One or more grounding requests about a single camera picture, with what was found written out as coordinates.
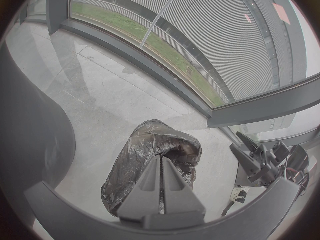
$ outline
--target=trash bag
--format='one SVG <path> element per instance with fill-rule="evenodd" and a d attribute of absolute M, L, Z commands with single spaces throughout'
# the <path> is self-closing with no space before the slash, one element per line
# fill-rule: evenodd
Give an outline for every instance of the trash bag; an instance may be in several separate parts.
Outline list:
<path fill-rule="evenodd" d="M 106 182 L 101 199 L 110 214 L 117 210 L 133 189 L 150 159 L 161 154 L 168 157 L 186 183 L 192 188 L 196 179 L 195 166 L 202 153 L 199 141 L 153 119 L 138 125 L 118 155 Z"/>

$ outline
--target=gray building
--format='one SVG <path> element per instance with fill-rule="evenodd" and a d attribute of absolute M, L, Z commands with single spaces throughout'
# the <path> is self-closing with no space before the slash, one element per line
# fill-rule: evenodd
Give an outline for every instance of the gray building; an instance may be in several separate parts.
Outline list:
<path fill-rule="evenodd" d="M 72 1 L 115 11 L 149 28 L 168 0 Z M 288 0 L 173 0 L 152 31 L 191 62 L 225 103 L 306 75 L 303 34 Z M 260 132 L 272 129 L 269 121 Z"/>

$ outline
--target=grass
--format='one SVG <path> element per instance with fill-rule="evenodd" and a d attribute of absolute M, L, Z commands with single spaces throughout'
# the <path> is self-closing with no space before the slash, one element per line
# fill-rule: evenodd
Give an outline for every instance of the grass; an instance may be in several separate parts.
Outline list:
<path fill-rule="evenodd" d="M 106 10 L 99 6 L 73 2 L 72 13 L 87 16 L 106 23 L 107 25 L 122 31 L 138 41 L 142 41 L 147 32 L 147 28 L 138 22 L 135 22 L 134 20 L 123 16 L 122 14 Z M 189 78 L 193 84 L 199 88 L 215 106 L 219 106 L 224 103 L 210 83 L 202 76 L 202 74 L 200 74 L 198 70 L 185 57 L 182 56 L 182 54 L 175 50 L 170 44 L 158 37 L 155 33 L 150 33 L 146 40 L 146 46 L 170 62 L 176 69 L 183 72 L 184 75 L 190 75 Z M 187 68 L 191 71 L 190 74 L 187 74 Z"/>

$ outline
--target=floor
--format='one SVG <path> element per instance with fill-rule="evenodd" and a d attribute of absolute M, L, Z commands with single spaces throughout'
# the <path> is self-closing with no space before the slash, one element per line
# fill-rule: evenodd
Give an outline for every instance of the floor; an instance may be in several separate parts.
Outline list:
<path fill-rule="evenodd" d="M 117 221 L 102 204 L 100 188 L 134 128 L 159 119 L 200 141 L 193 190 L 206 207 L 206 222 L 221 216 L 238 162 L 230 139 L 207 128 L 202 114 L 128 61 L 68 31 L 49 35 L 45 25 L 17 23 L 6 43 L 24 74 L 65 110 L 74 127 L 74 161 L 56 188 L 66 200 Z"/>

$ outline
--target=gray floor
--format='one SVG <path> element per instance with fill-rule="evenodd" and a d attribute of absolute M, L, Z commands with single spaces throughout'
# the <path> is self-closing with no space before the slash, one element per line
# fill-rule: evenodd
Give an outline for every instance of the gray floor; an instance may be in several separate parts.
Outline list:
<path fill-rule="evenodd" d="M 230 140 L 206 127 L 206 118 L 139 68 L 88 40 L 45 25 L 14 25 L 6 42 L 26 76 L 65 111 L 74 127 L 76 152 L 56 191 L 99 218 L 115 221 L 100 187 L 134 128 L 159 119 L 196 137 L 203 148 L 194 193 L 206 207 L 205 221 L 229 203 L 238 162 Z"/>

